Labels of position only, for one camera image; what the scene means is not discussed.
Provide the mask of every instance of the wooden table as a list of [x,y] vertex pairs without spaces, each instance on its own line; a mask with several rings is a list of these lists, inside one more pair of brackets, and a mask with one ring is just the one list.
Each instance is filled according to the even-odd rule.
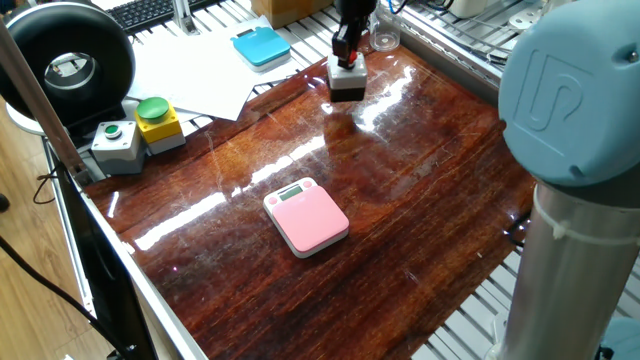
[[[330,103],[321,62],[86,189],[210,358],[408,358],[512,250],[534,181],[497,110],[402,47],[363,51],[363,102]],[[351,227],[301,260],[262,200],[305,176]]]

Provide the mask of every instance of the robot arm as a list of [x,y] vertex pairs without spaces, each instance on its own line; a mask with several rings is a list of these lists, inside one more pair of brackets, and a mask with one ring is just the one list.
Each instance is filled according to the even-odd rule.
[[360,35],[367,26],[369,15],[376,9],[376,0],[336,0],[338,14],[342,17],[340,28],[333,34],[333,55],[338,58],[338,66],[351,69]]
[[336,0],[342,17],[340,28],[333,34],[333,54],[329,55],[327,73],[332,102],[360,101],[367,86],[367,66],[358,53],[360,36],[367,19],[379,0]]

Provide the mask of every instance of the black cable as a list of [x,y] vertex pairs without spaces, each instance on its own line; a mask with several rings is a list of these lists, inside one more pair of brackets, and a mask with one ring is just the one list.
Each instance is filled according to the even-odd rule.
[[44,184],[46,184],[46,183],[47,183],[47,181],[49,181],[49,179],[55,179],[55,178],[57,178],[57,177],[58,177],[58,176],[53,175],[53,174],[54,174],[56,171],[58,171],[58,169],[60,169],[61,167],[62,167],[62,163],[60,162],[60,163],[58,163],[58,165],[56,165],[56,166],[53,168],[53,170],[51,170],[51,172],[50,172],[49,174],[47,174],[47,175],[40,175],[40,176],[38,176],[38,177],[36,178],[38,181],[40,181],[40,186],[38,186],[38,190],[36,190],[36,193],[35,193],[35,194],[33,194],[33,202],[34,202],[36,205],[44,205],[44,204],[48,204],[48,203],[50,203],[50,202],[52,202],[53,200],[55,200],[55,199],[56,199],[56,198],[54,197],[54,198],[51,198],[51,199],[49,199],[49,200],[47,200],[47,201],[38,201],[38,200],[36,200],[36,198],[38,197],[38,194],[40,194],[40,191],[42,191],[42,188],[44,187]]
[[509,229],[507,230],[507,238],[509,239],[509,242],[512,243],[515,246],[519,246],[521,248],[524,247],[524,242],[516,240],[513,238],[513,233],[516,232],[518,230],[518,228],[520,227],[520,225],[522,225],[525,221],[529,220],[529,218],[531,217],[531,210],[527,211],[526,213],[522,214],[512,225],[511,227],[509,227]]
[[437,11],[449,11],[452,4],[453,0],[443,0],[442,4],[436,4],[433,0],[427,1],[427,6]]
[[120,353],[120,355],[125,360],[134,360],[133,354],[131,354],[129,350],[127,350],[127,347],[122,345],[120,341],[118,341],[118,339],[113,336],[113,334],[111,334],[111,332],[104,325],[102,325],[100,321],[98,321],[98,319],[93,317],[93,315],[91,315],[91,313],[89,313],[87,309],[85,309],[79,302],[71,297],[71,295],[67,294],[64,290],[60,289],[55,284],[47,280],[44,276],[40,275],[40,273],[32,268],[29,263],[27,263],[22,257],[20,257],[20,255],[11,247],[11,245],[9,245],[9,243],[7,243],[7,241],[2,236],[0,236],[0,248],[2,248],[2,250],[4,250],[7,255],[9,255],[9,257],[16,262],[16,264],[18,264],[18,266],[20,266],[22,270],[29,274],[29,276],[31,276],[34,280],[42,284],[47,289],[53,291],[56,295],[61,297],[62,300],[69,303],[76,310],[78,310],[80,314],[87,318],[91,326],[93,326],[93,328],[96,329],[96,331],[98,331],[100,335],[102,335],[108,342],[110,342],[111,345],[116,349],[116,351],[118,351],[118,353]]

